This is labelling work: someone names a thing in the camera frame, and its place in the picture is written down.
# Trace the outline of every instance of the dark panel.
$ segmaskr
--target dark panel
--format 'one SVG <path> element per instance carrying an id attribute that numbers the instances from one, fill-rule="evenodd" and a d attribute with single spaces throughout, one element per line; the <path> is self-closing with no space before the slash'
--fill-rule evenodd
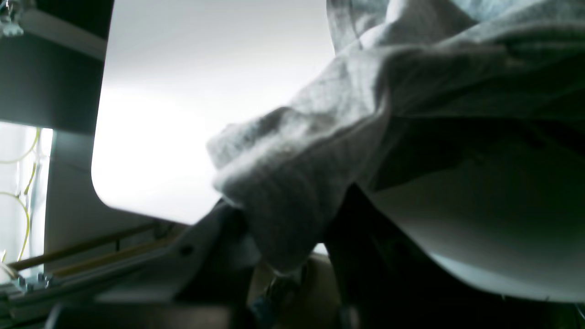
<path id="1" fill-rule="evenodd" d="M 40 10 L 108 38 L 113 0 L 37 0 Z"/>
<path id="2" fill-rule="evenodd" d="M 0 120 L 93 134 L 104 64 L 36 36 L 0 40 Z"/>

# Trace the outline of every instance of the white surface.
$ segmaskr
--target white surface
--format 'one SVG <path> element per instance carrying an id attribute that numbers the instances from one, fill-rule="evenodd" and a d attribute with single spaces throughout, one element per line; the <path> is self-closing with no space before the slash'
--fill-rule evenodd
<path id="1" fill-rule="evenodd" d="M 488 292 L 585 301 L 585 170 L 567 150 L 513 149 L 371 194 L 439 265 Z"/>
<path id="2" fill-rule="evenodd" d="M 92 161 L 107 205 L 192 224 L 219 198 L 206 142 L 333 58 L 320 0 L 114 4 Z"/>

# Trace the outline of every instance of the white panel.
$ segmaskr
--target white panel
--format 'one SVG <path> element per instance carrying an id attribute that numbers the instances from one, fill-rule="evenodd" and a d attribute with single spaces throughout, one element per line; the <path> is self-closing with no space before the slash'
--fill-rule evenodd
<path id="1" fill-rule="evenodd" d="M 333 57 L 325 1 L 116 1 L 92 180 L 107 205 L 192 224 L 219 198 L 206 142 L 285 104 Z"/>

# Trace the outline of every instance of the cable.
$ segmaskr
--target cable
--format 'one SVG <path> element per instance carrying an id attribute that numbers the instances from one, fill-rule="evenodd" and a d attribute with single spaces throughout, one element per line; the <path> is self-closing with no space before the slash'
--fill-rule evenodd
<path id="1" fill-rule="evenodd" d="M 21 157 L 19 157 L 17 159 L 14 159 L 14 160 L 0 161 L 0 165 L 2 165 L 2 164 L 3 165 L 4 164 L 7 165 L 7 164 L 10 164 L 10 163 L 19 162 L 22 159 L 26 158 L 29 154 L 31 154 L 34 151 L 35 146 L 37 145 L 37 143 L 38 143 L 38 141 L 40 139 L 40 131 L 41 131 L 40 128 L 37 128 L 36 129 L 36 134 L 35 134 L 35 139 L 33 140 L 33 145 L 30 147 L 29 150 L 27 150 L 25 152 L 25 154 L 23 154 Z M 33 164 L 33 171 L 32 171 L 32 174 L 30 175 L 29 182 L 26 185 L 26 188 L 25 188 L 24 193 L 23 193 L 24 196 L 27 196 L 29 194 L 30 187 L 31 187 L 31 185 L 33 183 L 33 179 L 35 177 L 36 168 L 37 168 L 37 164 L 35 162 Z M 22 255 L 25 253 L 26 244 L 28 243 L 28 240 L 29 240 L 29 235 L 30 235 L 30 214 L 29 214 L 28 209 L 26 208 L 26 205 L 24 204 L 24 202 L 22 202 L 22 200 L 18 196 L 15 196 L 15 195 L 10 194 L 10 193 L 7 193 L 7 192 L 0 192 L 0 195 L 5 195 L 5 196 L 10 196 L 10 197 L 15 198 L 18 201 L 18 203 L 20 203 L 20 205 L 22 206 L 23 210 L 25 211 L 25 215 L 26 215 L 26 233 L 25 233 L 25 241 L 22 244 L 22 249 L 20 250 L 20 255 L 18 256 L 18 261 L 20 261 L 22 259 Z"/>
<path id="2" fill-rule="evenodd" d="M 25 196 L 27 196 L 29 194 L 29 189 L 30 189 L 30 186 L 33 184 L 33 178 L 35 177 L 35 173 L 36 173 L 36 162 L 33 163 L 33 173 L 30 174 L 29 183 L 26 185 L 25 191 L 23 193 L 23 195 L 25 195 Z"/>
<path id="3" fill-rule="evenodd" d="M 18 201 L 18 203 L 22 206 L 22 209 L 25 211 L 25 215 L 26 215 L 26 233 L 25 233 L 25 241 L 22 244 L 22 249 L 20 250 L 20 255 L 18 256 L 18 261 L 20 261 L 22 259 L 22 255 L 25 253 L 26 243 L 29 240 L 29 233 L 30 233 L 30 214 L 29 214 L 28 209 L 26 209 L 25 203 L 22 202 L 22 200 L 18 196 L 15 196 L 14 194 L 10 194 L 10 193 L 7 193 L 7 192 L 0 192 L 0 196 L 13 197 L 14 199 L 16 199 Z"/>
<path id="4" fill-rule="evenodd" d="M 18 272 L 12 267 L 0 262 L 0 270 L 3 270 L 11 279 L 18 279 Z"/>
<path id="5" fill-rule="evenodd" d="M 35 146 L 37 144 L 37 142 L 39 141 L 39 137 L 40 137 L 40 128 L 37 128 L 37 132 L 35 134 L 35 139 L 33 141 L 33 145 L 30 147 L 30 149 L 28 151 L 26 151 L 25 154 L 23 154 L 22 156 L 20 156 L 19 158 L 15 159 L 15 160 L 10 160 L 10 161 L 3 161 L 0 160 L 0 165 L 9 165 L 11 163 L 16 163 L 24 158 L 26 158 L 27 155 L 31 154 L 33 152 L 33 150 L 35 149 Z"/>

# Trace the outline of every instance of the dark metal frame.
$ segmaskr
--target dark metal frame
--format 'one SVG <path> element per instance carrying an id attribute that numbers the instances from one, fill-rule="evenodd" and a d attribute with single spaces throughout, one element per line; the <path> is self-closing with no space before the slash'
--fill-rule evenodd
<path id="1" fill-rule="evenodd" d="M 355 186 L 324 236 L 343 307 L 337 328 L 577 328 L 570 305 L 481 292 L 440 268 Z M 260 254 L 220 202 L 168 253 L 47 328 L 255 328 L 246 296 Z"/>

